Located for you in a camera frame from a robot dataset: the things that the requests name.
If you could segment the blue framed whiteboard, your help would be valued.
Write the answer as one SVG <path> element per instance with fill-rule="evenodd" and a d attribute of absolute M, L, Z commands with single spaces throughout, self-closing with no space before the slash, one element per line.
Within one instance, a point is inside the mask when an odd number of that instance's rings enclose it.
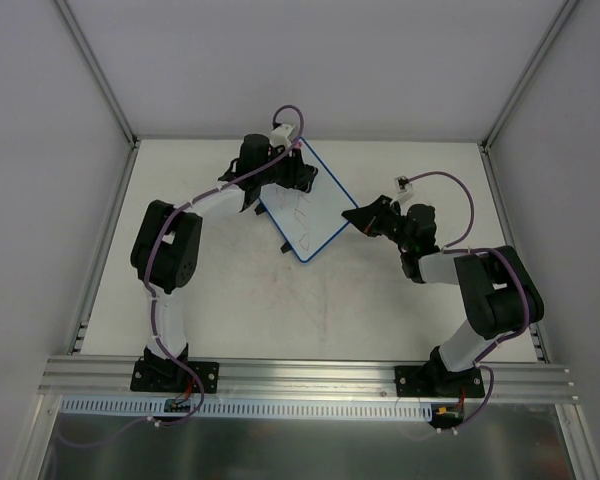
<path fill-rule="evenodd" d="M 358 204 L 304 138 L 301 152 L 304 163 L 318 170 L 311 191 L 270 184 L 262 188 L 260 202 L 285 239 L 284 251 L 292 251 L 301 263 L 308 263 L 349 224 L 342 212 Z"/>

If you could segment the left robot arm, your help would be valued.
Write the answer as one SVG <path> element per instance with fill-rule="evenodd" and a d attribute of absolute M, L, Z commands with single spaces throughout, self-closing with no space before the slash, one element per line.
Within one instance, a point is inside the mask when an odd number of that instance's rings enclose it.
<path fill-rule="evenodd" d="M 248 134 L 216 187 L 180 206 L 161 200 L 148 205 L 130 256 L 149 301 L 150 339 L 139 365 L 165 389 L 177 390 L 194 377 L 174 292 L 194 275 L 202 227 L 247 210 L 268 185 L 308 193 L 318 170 L 304 163 L 300 140 L 283 124 L 270 136 Z"/>

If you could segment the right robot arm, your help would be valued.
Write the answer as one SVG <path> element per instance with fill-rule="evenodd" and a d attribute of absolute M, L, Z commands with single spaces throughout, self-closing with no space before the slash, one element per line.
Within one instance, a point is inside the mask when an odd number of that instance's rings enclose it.
<path fill-rule="evenodd" d="M 412 282 L 452 285 L 461 293 L 464 322 L 422 366 L 397 373 L 398 396 L 483 396 L 475 383 L 481 361 L 544 316 L 543 299 L 515 248 L 441 249 L 433 207 L 414 204 L 401 211 L 386 196 L 342 216 L 365 236 L 394 242 Z"/>

